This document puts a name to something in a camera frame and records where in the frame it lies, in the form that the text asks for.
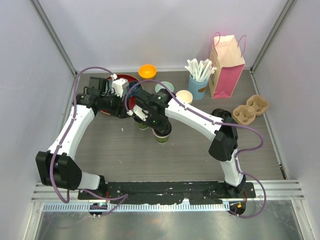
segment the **brown heart label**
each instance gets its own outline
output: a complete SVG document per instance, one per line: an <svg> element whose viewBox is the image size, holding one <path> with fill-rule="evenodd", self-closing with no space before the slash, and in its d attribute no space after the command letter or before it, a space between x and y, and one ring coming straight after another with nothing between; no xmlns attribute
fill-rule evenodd
<svg viewBox="0 0 320 240"><path fill-rule="evenodd" d="M200 89L198 90L198 92L199 92L199 93L203 93L203 92L206 90L206 88L207 88L206 86L203 87L203 88L200 88Z"/></svg>

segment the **red plate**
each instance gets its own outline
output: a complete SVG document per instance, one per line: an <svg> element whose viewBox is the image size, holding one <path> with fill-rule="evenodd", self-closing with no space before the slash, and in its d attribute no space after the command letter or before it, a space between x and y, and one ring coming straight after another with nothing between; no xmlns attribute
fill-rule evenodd
<svg viewBox="0 0 320 240"><path fill-rule="evenodd" d="M138 79L136 79L135 77L130 76L130 75L118 74L117 76L118 76L118 79L120 79L120 78L127 79L129 83L131 83L133 81L138 81L139 82ZM135 105L136 105L136 97L132 96L132 97L129 98L129 106L128 107L131 110L131 109L134 108ZM107 110L101 110L100 112L110 115Z"/></svg>

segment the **cardboard cup holder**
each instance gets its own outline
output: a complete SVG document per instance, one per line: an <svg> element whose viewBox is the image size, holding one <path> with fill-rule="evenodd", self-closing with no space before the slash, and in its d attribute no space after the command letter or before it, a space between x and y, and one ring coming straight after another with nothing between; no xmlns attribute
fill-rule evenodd
<svg viewBox="0 0 320 240"><path fill-rule="evenodd" d="M256 116L267 111L269 106L269 102L262 96L253 95L246 101L246 105L240 105L233 110L232 117L238 124L247 126L256 119Z"/></svg>

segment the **green cup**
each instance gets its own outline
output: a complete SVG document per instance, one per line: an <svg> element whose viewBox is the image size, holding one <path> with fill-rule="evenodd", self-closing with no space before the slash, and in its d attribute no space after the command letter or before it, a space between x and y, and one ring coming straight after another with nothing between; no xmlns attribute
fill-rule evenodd
<svg viewBox="0 0 320 240"><path fill-rule="evenodd" d="M137 124L140 130L146 130L148 128L148 126L143 124L142 122L137 122Z"/></svg>
<svg viewBox="0 0 320 240"><path fill-rule="evenodd" d="M154 136L155 136L155 140L156 140L158 143L160 143L160 144L165 144L166 142L168 142L168 140L169 140L169 135L167 135L167 136L159 136L159 135L157 135L157 134L155 133L155 130L154 130L154 129L152 130L152 132L153 132L153 134L154 134Z"/></svg>

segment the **white wall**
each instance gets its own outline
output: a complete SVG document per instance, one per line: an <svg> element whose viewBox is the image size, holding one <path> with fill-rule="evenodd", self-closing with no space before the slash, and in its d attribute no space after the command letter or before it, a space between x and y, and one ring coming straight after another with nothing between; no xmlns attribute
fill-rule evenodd
<svg viewBox="0 0 320 240"><path fill-rule="evenodd" d="M247 35L251 67L286 0L40 0L80 70L183 68L209 57L215 32Z"/></svg>
<svg viewBox="0 0 320 240"><path fill-rule="evenodd" d="M21 240L39 180L35 156L58 135L72 75L27 0L0 1L0 239Z"/></svg>
<svg viewBox="0 0 320 240"><path fill-rule="evenodd" d="M297 1L256 70L288 175L320 223L320 1Z"/></svg>

